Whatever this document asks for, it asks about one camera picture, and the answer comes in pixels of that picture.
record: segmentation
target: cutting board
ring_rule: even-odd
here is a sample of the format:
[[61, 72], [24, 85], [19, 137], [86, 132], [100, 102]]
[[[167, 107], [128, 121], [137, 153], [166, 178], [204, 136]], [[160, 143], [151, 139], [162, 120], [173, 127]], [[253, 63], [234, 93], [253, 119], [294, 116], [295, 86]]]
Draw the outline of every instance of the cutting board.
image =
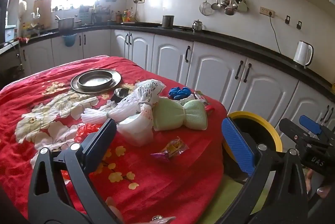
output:
[[39, 8], [41, 18], [37, 20], [40, 25], [44, 25], [44, 29], [51, 27], [51, 0], [35, 0], [34, 11]]

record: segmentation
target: metal tray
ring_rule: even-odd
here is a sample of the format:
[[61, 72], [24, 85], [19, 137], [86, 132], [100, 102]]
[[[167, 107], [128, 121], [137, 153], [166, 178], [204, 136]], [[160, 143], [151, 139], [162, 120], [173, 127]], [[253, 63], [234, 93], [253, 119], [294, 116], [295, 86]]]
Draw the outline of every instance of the metal tray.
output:
[[106, 89], [113, 82], [111, 72], [98, 70], [89, 71], [78, 78], [78, 87], [83, 91], [94, 92]]
[[[97, 71], [106, 71], [112, 74], [112, 83], [106, 87], [105, 89], [99, 89], [99, 90], [95, 90], [95, 91], [86, 91], [83, 90], [81, 87], [79, 87], [78, 85], [78, 80], [81, 76], [83, 76], [84, 74], [87, 74], [89, 72], [97, 72]], [[118, 85], [121, 81], [121, 75], [116, 72], [115, 70], [110, 70], [110, 69], [96, 69], [96, 70], [90, 70], [90, 71], [86, 71], [83, 73], [80, 73], [78, 75], [76, 75], [72, 80], [71, 80], [71, 87], [75, 92], [81, 93], [81, 94], [99, 94], [101, 92], [105, 92], [108, 91], [112, 88], [114, 88], [116, 85]]]

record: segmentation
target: metal bolt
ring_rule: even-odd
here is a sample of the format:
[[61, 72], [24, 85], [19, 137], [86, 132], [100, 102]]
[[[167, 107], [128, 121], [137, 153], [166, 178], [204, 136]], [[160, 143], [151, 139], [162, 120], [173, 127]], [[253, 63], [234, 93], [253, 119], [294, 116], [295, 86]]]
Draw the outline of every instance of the metal bolt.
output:
[[80, 148], [80, 143], [74, 143], [71, 145], [71, 150], [78, 150]]
[[157, 215], [157, 216], [154, 216], [154, 217], [152, 218], [152, 221], [154, 221], [154, 220], [158, 220], [158, 219], [161, 219], [161, 218], [163, 218], [161, 215]]
[[295, 151], [295, 149], [291, 148], [291, 149], [290, 149], [290, 154], [291, 154], [291, 155], [296, 155], [296, 151]]
[[47, 148], [42, 148], [40, 151], [41, 154], [46, 154], [47, 152], [48, 152]]
[[264, 144], [259, 144], [259, 145], [258, 145], [258, 149], [259, 149], [259, 150], [262, 150], [262, 151], [265, 151], [265, 150], [268, 149], [268, 147], [267, 147], [266, 145], [264, 145]]

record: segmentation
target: kettle handle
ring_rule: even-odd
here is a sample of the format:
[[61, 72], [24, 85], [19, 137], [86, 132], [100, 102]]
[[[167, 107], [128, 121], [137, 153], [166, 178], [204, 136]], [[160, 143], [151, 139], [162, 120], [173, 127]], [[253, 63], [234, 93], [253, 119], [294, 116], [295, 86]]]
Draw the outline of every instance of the kettle handle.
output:
[[314, 55], [314, 47], [309, 43], [306, 43], [306, 44], [308, 44], [308, 49], [311, 50], [311, 57], [309, 58], [309, 61], [305, 65], [305, 66], [309, 66], [312, 63], [312, 59], [313, 59], [313, 55]]

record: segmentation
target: red tablecloth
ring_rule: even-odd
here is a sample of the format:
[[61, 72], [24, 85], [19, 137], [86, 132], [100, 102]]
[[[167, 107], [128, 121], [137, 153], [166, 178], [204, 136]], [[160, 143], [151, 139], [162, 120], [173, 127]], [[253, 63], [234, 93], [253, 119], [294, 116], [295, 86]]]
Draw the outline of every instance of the red tablecloth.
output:
[[[41, 72], [1, 91], [0, 183], [25, 217], [37, 151], [43, 146], [67, 148], [82, 125], [80, 114], [85, 108], [109, 107], [112, 91], [87, 96], [73, 92], [69, 85], [75, 75], [94, 68], [115, 68], [122, 76], [122, 85], [160, 80], [166, 85], [162, 96], [167, 96], [172, 87], [181, 87], [127, 59], [96, 57]], [[221, 122], [227, 115], [221, 103], [208, 101], [215, 111], [205, 131], [181, 127], [156, 132], [154, 142], [140, 148], [116, 135], [91, 177], [104, 200], [115, 200], [126, 223], [146, 222], [162, 215], [176, 216], [175, 224], [191, 224], [205, 210], [222, 178]], [[189, 146], [183, 154], [169, 163], [150, 156], [177, 136]], [[84, 212], [71, 182], [67, 189], [76, 208]]]

